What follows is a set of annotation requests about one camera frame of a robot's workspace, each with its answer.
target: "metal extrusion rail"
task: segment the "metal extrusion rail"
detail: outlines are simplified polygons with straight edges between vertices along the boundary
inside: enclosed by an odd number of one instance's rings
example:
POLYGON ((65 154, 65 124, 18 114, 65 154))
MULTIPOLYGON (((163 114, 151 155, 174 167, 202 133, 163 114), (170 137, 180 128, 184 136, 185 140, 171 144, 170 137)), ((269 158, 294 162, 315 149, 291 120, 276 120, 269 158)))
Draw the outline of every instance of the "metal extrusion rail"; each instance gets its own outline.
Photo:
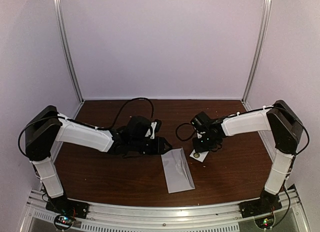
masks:
MULTIPOLYGON (((299 231, 309 232, 309 227, 296 190, 288 191, 299 231)), ((20 223, 21 232, 28 232, 32 218, 53 222, 55 213, 45 209, 42 192, 32 190, 20 223)), ((279 195, 285 211, 288 198, 279 195)), ((133 207, 89 202, 86 219, 77 218, 73 229, 85 232, 239 232, 238 222, 243 219, 237 202, 186 207, 133 207)))

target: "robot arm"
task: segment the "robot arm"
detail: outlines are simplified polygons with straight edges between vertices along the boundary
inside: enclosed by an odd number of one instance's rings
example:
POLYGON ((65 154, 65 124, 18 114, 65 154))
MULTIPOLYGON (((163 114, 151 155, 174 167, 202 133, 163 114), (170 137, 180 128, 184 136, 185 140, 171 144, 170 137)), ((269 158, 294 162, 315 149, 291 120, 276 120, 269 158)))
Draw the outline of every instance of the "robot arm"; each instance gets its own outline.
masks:
POLYGON ((161 126, 142 116, 133 116, 127 126, 119 129, 85 124, 58 113, 49 105, 40 112, 25 130, 25 155, 33 164, 45 187, 48 210, 64 215, 85 218, 88 204, 69 200, 51 159, 53 143, 68 142, 94 148, 112 155, 136 151, 142 155, 162 155, 172 149, 164 137, 155 136, 161 126))
POLYGON ((196 153, 217 151, 223 138, 241 133, 272 131, 276 156, 260 198, 242 202, 242 217, 251 217, 280 209, 278 193, 291 173, 303 125, 290 107, 278 100, 262 109, 211 119, 204 112, 197 114, 191 124, 198 137, 192 139, 196 153))

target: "wooden table surface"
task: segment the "wooden table surface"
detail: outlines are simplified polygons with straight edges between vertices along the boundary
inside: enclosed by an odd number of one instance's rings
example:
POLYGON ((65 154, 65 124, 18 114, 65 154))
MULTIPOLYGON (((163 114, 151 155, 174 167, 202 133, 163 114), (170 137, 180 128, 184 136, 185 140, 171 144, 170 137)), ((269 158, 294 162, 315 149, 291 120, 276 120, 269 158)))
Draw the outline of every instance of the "wooden table surface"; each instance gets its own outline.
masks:
MULTIPOLYGON (((123 100, 86 101, 77 120, 96 126, 110 126, 123 100)), ((192 206, 256 198, 269 176, 271 159, 257 132, 223 140, 223 148, 211 152, 203 163, 189 157, 192 141, 181 142, 175 129, 205 111, 218 118, 245 109, 237 100, 153 100, 154 119, 162 120, 159 136, 183 147, 195 189, 168 193, 160 155, 122 158, 92 148, 64 143, 55 165, 71 199, 125 206, 192 206)), ((146 101, 125 107, 115 128, 126 125, 133 115, 150 117, 146 101)), ((180 130, 187 137, 192 128, 180 130)))

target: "small white card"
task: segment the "small white card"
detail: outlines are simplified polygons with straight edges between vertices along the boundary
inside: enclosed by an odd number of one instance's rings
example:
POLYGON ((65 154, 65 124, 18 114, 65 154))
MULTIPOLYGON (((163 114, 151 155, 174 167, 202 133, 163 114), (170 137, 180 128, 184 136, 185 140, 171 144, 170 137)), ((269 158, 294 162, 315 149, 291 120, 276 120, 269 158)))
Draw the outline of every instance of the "small white card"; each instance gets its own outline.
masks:
POLYGON ((172 149, 161 159, 169 194, 195 189, 183 148, 172 149))
POLYGON ((190 157, 194 158, 195 160, 200 161, 202 163, 205 160, 205 158, 207 157, 207 154, 209 153, 209 151, 197 153, 199 155, 199 157, 195 157, 195 153, 196 153, 196 151, 193 150, 192 153, 190 154, 190 157))

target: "lavender wall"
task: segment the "lavender wall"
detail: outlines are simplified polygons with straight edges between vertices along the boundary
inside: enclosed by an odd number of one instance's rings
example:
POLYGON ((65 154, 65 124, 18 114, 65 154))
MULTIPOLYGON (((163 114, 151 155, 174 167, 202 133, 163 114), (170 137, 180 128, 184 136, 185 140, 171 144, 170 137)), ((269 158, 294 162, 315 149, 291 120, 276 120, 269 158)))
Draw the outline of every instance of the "lavender wall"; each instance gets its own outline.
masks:
POLYGON ((44 107, 72 116, 68 74, 53 0, 0 0, 0 231, 17 231, 33 168, 17 147, 21 129, 44 107))
MULTIPOLYGON (((320 0, 272 0, 263 52, 248 103, 252 108, 285 100, 311 137, 296 159, 295 183, 311 230, 320 228, 320 0)), ((271 133, 267 140, 272 147, 271 133)), ((306 143, 304 137, 301 146, 306 143)))
POLYGON ((240 99, 264 0, 61 0, 85 99, 240 99))

